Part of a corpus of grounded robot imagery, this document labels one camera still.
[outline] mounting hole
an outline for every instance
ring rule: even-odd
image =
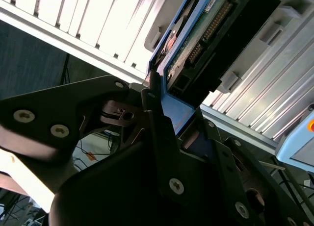
[[[126,112],[124,115],[123,115],[123,120],[125,121],[130,121],[134,118],[134,114],[131,113],[131,112]]]
[[[241,147],[241,143],[238,140],[234,140],[235,145],[237,145],[238,147]]]
[[[312,111],[314,110],[314,104],[311,104],[311,105],[308,107],[308,110],[309,110],[310,112],[312,112]]]
[[[211,121],[208,121],[208,125],[211,127],[211,128],[215,128],[215,124]]]
[[[153,93],[149,92],[148,95],[152,98],[156,98],[156,95],[154,95]]]
[[[246,197],[250,203],[251,208],[257,214],[264,212],[265,202],[261,194],[254,188],[246,191]]]
[[[226,153],[226,152],[222,152],[222,154],[225,156],[225,157],[229,157],[229,155]]]
[[[233,172],[233,169],[230,166],[227,166],[227,170]]]
[[[249,211],[243,203],[237,201],[235,203],[235,208],[243,218],[248,219],[250,217]]]
[[[170,81],[171,78],[172,78],[172,74],[169,74],[169,75],[167,76],[167,82]]]
[[[121,82],[116,81],[115,85],[118,86],[119,88],[123,88],[124,85]]]
[[[288,220],[288,222],[289,222],[289,224],[290,224],[291,226],[297,226],[297,225],[296,225],[296,222],[293,220],[293,218],[288,217],[287,220]]]

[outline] electrical wire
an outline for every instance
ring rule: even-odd
[[[82,151],[82,153],[84,153],[85,155],[92,157],[95,161],[99,161],[99,160],[97,160],[94,156],[92,156],[92,153],[88,153],[88,152],[87,152],[86,150],[84,150],[82,147],[77,146],[77,148],[79,148],[79,149]]]
[[[67,73],[67,75],[68,75],[68,83],[70,84],[71,81],[70,81],[70,74],[69,74],[69,69],[68,69],[68,67],[66,68],[66,73]]]
[[[8,211],[8,216],[7,216],[7,218],[5,219],[5,221],[4,221],[4,223],[3,223],[4,225],[5,225],[5,223],[8,221],[8,219],[9,219],[10,217],[13,217],[13,216],[12,216],[12,214],[13,214],[12,211],[14,210],[16,204],[18,203],[18,200],[19,200],[20,196],[21,196],[21,195],[17,196],[16,199],[13,201],[14,203],[12,204],[12,206],[10,207],[10,210]]]
[[[85,164],[85,162],[83,162],[80,158],[74,157],[74,158],[73,158],[73,161],[80,161],[81,163],[84,164],[84,166],[85,166],[86,168],[88,168],[88,166]]]
[[[19,203],[19,202],[21,202],[21,201],[25,200],[26,198],[29,198],[29,197],[24,197],[24,198],[22,198],[22,199],[18,200],[18,202],[17,202],[17,203]]]
[[[17,212],[19,212],[19,211],[21,211],[21,210],[25,210],[25,207],[27,207],[28,206],[28,204],[26,204],[25,206],[23,206],[23,207],[19,207],[18,205],[15,205],[15,207],[17,207],[18,208],[18,210],[17,211],[15,211],[15,212],[13,212],[12,214],[16,214]],[[30,212],[30,214],[32,214],[32,213],[36,213],[36,212],[39,212],[39,210],[33,210],[32,212]]]
[[[33,217],[32,214],[38,213],[39,211],[40,211],[40,210],[32,211],[32,212],[28,213],[27,215]],[[19,220],[19,218],[13,217],[12,219],[7,219],[7,221],[10,221],[10,220]]]
[[[11,207],[13,207],[14,206],[14,202],[16,202],[17,200],[18,200],[18,198],[17,199],[14,199],[14,198],[12,198],[11,200],[10,200],[10,202],[8,203],[8,210],[5,210],[5,211],[3,211],[2,212],[2,214],[0,214],[0,219],[2,219],[2,217],[4,216],[4,215],[6,215],[9,211],[10,211],[10,209],[11,209]]]
[[[82,171],[81,167],[79,167],[77,164],[74,164],[74,166],[78,168],[80,171]]]
[[[85,155],[99,155],[99,156],[109,156],[110,154],[106,154],[106,153],[91,153],[91,152],[87,152],[84,148],[83,148],[83,144],[82,144],[82,140],[80,140],[80,146],[77,146],[77,148],[79,148],[82,153],[84,153]]]
[[[108,136],[108,150],[111,151],[111,148],[112,148],[112,144],[113,144],[113,135],[104,131],[104,134],[106,134]]]

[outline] bolt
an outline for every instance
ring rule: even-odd
[[[214,125],[213,122],[208,121],[208,125],[209,125],[211,128],[215,128],[215,125]]]
[[[13,114],[13,117],[16,121],[21,123],[29,123],[35,119],[34,113],[28,110],[18,110]]]
[[[296,226],[296,222],[292,218],[288,217],[287,220],[291,226]]]
[[[239,201],[235,203],[235,208],[237,212],[245,219],[248,219],[250,217],[249,211],[245,207],[245,205]]]
[[[235,145],[237,145],[238,147],[241,147],[241,143],[238,140],[234,140]]]
[[[118,81],[115,82],[115,85],[118,86],[118,87],[120,87],[120,88],[123,88],[123,87],[124,87],[124,85],[123,85],[122,83],[118,82]]]
[[[174,191],[176,194],[181,195],[184,192],[184,186],[181,183],[180,180],[176,178],[172,178],[169,181],[169,186],[172,191]]]
[[[156,98],[156,96],[155,96],[153,93],[151,93],[151,92],[149,92],[148,95],[149,95],[150,97],[152,97],[152,98]]]
[[[54,125],[51,127],[50,132],[53,136],[58,138],[67,137],[70,133],[69,129],[64,125]]]

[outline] cable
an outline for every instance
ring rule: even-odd
[[[104,131],[104,134],[108,136],[108,150],[111,151],[111,148],[112,148],[112,143],[113,143],[113,135]]]
[[[69,84],[70,84],[71,82],[70,82],[70,74],[69,74],[69,69],[68,69],[68,67],[66,68],[66,72],[67,72],[67,75],[68,75],[68,81],[69,81]]]
[[[82,145],[82,140],[80,140],[80,146],[77,146],[77,148],[79,148],[82,153],[84,153],[85,155],[99,155],[99,156],[109,156],[110,154],[105,154],[105,153],[91,153],[91,152],[87,152],[85,149],[83,149],[83,145]]]
[[[73,158],[73,160],[82,162],[84,164],[84,166],[86,166],[86,168],[88,168],[88,166],[85,164],[85,162],[83,162],[81,159],[75,157],[75,158]]]
[[[19,200],[20,196],[21,196],[21,195],[17,196],[16,199],[13,201],[14,203],[12,204],[12,206],[10,207],[10,210],[8,211],[8,216],[7,216],[6,220],[5,220],[4,223],[3,223],[4,225],[5,225],[5,223],[8,221],[8,219],[9,219],[10,217],[12,217],[12,211],[14,210],[16,204],[18,203],[18,200]]]
[[[25,210],[25,207],[27,207],[27,205],[28,205],[28,204],[26,204],[26,205],[23,206],[23,207],[19,207],[18,205],[15,205],[15,207],[19,208],[19,210],[15,211],[15,212],[12,213],[12,214],[15,214],[15,213],[17,213],[17,212],[19,212],[19,211],[21,211],[21,210]],[[33,210],[32,212],[30,212],[30,214],[33,214],[33,213],[36,213],[36,212],[39,212],[39,211],[40,211],[40,210]]]
[[[74,166],[78,168],[80,171],[82,170],[77,164],[74,164]]]
[[[18,200],[18,202],[17,202],[17,203],[19,203],[19,202],[21,202],[21,201],[25,200],[26,198],[29,198],[29,197],[24,197],[24,198],[22,198],[22,199]]]
[[[7,208],[8,210],[5,210],[5,211],[3,211],[2,214],[0,214],[0,219],[2,219],[2,217],[3,217],[4,215],[6,215],[6,214],[10,211],[11,207],[14,206],[14,204],[17,203],[16,201],[20,198],[20,196],[21,196],[21,195],[18,195],[16,199],[14,199],[14,198],[11,199],[11,201],[8,203],[8,208]]]

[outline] black plastic part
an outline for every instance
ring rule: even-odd
[[[219,78],[229,69],[280,3],[280,0],[249,0],[246,4],[247,1],[235,1],[228,18],[192,67],[196,76],[184,91],[177,95],[178,98],[198,107],[210,91],[216,90],[220,84]],[[191,73],[189,68],[186,70],[187,75]]]
[[[153,149],[137,143],[69,179],[55,195],[50,226],[199,225],[212,208],[206,164],[187,155],[178,164],[191,178],[184,187],[192,205],[161,196]]]

